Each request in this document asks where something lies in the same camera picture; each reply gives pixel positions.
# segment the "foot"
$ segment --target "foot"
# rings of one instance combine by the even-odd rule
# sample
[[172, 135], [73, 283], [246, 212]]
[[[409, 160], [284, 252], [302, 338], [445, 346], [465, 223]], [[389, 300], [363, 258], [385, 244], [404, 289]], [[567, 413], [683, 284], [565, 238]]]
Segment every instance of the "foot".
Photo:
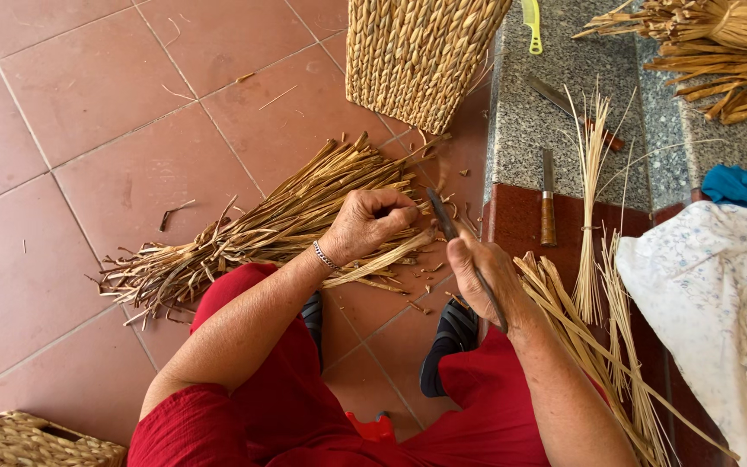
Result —
[[321, 356], [321, 324], [322, 324], [322, 302], [321, 293], [317, 290], [307, 299], [305, 306], [301, 308], [301, 317], [305, 319], [305, 326], [316, 343], [319, 351], [319, 374], [325, 369], [325, 363]]
[[443, 356], [468, 352], [477, 347], [477, 322], [477, 314], [471, 308], [464, 308], [454, 298], [442, 308], [437, 336], [420, 366], [420, 390], [425, 397], [447, 396], [437, 366]]

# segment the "yellow comb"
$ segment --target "yellow comb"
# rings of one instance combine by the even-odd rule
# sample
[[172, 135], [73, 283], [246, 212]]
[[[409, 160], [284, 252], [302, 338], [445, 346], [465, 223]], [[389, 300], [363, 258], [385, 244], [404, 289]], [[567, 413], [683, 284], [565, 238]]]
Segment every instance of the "yellow comb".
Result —
[[540, 55], [544, 47], [540, 43], [540, 12], [538, 11], [538, 0], [521, 0], [524, 6], [524, 24], [532, 28], [532, 41], [530, 42], [530, 53]]

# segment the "hand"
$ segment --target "hand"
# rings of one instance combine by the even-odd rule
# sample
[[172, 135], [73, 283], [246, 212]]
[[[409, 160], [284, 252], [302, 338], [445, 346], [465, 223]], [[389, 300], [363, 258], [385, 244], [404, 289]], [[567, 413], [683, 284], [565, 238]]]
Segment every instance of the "hand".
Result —
[[396, 189], [355, 189], [319, 247], [330, 261], [344, 266], [378, 249], [418, 215], [417, 204]]
[[509, 324], [510, 333], [520, 329], [530, 318], [538, 319], [537, 313], [534, 316], [530, 313], [538, 312], [537, 307], [520, 286], [509, 254], [497, 243], [481, 243], [462, 225], [455, 225], [460, 236], [448, 242], [446, 253], [457, 278], [457, 286], [475, 313], [499, 325], [495, 308], [475, 274], [477, 267], [492, 288], [502, 308], [500, 313], [504, 313]]

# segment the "red pants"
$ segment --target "red pants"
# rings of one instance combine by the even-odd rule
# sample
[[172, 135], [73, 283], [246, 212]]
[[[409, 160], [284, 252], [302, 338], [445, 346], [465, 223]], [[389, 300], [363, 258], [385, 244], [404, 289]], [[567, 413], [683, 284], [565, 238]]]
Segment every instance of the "red pants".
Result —
[[[274, 271], [251, 263], [216, 280], [190, 332]], [[504, 335], [493, 328], [477, 350], [444, 357], [440, 376], [462, 411], [399, 445], [364, 441], [321, 380], [316, 345], [299, 318], [232, 395], [196, 385], [158, 405], [134, 432], [129, 465], [549, 465]]]

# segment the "woven basket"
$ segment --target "woven basket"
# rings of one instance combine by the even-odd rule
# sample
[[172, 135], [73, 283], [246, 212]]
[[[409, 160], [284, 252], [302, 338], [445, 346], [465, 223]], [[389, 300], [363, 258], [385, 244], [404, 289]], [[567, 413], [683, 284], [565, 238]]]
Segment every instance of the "woven basket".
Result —
[[511, 0], [350, 0], [348, 101], [446, 130]]
[[68, 430], [18, 410], [0, 414], [0, 466], [119, 467], [123, 446]]

